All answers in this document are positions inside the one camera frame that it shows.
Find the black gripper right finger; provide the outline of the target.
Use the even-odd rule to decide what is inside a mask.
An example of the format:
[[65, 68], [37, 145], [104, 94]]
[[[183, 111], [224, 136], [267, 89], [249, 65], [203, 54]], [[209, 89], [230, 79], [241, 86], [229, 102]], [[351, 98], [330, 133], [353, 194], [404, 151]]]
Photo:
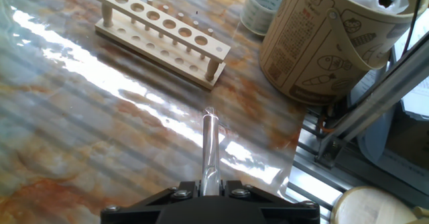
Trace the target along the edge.
[[227, 219], [233, 223], [320, 223], [319, 204], [292, 203], [240, 180], [224, 181], [223, 196]]

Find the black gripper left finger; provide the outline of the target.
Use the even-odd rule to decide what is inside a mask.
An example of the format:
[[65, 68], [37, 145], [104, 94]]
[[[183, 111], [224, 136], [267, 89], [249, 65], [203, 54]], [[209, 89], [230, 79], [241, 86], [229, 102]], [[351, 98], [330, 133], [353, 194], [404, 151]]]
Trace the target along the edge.
[[170, 205], [200, 196], [200, 181], [184, 181], [164, 189], [128, 207], [106, 206], [100, 214], [101, 224], [157, 223], [161, 212]]

